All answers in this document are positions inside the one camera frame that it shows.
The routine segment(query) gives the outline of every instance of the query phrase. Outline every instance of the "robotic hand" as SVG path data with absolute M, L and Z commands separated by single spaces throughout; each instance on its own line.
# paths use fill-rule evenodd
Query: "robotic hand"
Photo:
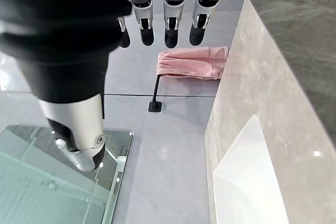
M 130 43 L 132 6 L 145 45 L 153 43 L 152 0 L 0 0 L 0 49 L 16 58 L 55 144 L 82 171 L 104 157 L 104 79 L 109 52 Z M 201 43 L 219 0 L 196 0 L 190 42 Z M 184 0 L 164 0 L 165 42 L 177 43 Z

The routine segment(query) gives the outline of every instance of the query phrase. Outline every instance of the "gray marble vanity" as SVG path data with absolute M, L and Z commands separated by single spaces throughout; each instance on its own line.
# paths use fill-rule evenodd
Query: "gray marble vanity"
M 290 224 L 336 223 L 336 0 L 245 0 L 205 132 L 213 171 L 259 117 Z

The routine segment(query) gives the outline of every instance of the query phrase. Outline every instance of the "sink basin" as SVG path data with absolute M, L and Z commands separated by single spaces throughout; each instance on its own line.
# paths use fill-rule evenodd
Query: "sink basin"
M 213 172 L 217 224 L 288 224 L 259 118 L 250 118 Z

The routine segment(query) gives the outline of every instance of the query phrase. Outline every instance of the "glass panel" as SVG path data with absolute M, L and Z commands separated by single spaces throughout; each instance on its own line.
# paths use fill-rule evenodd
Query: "glass panel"
M 7 127 L 0 135 L 1 223 L 111 223 L 132 134 L 106 135 L 101 167 L 86 173 L 58 150 L 49 128 Z

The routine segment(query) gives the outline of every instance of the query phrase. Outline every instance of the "pink towel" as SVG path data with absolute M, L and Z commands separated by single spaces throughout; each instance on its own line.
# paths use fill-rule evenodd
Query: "pink towel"
M 156 74 L 172 77 L 220 79 L 227 59 L 227 47 L 172 49 L 159 53 Z

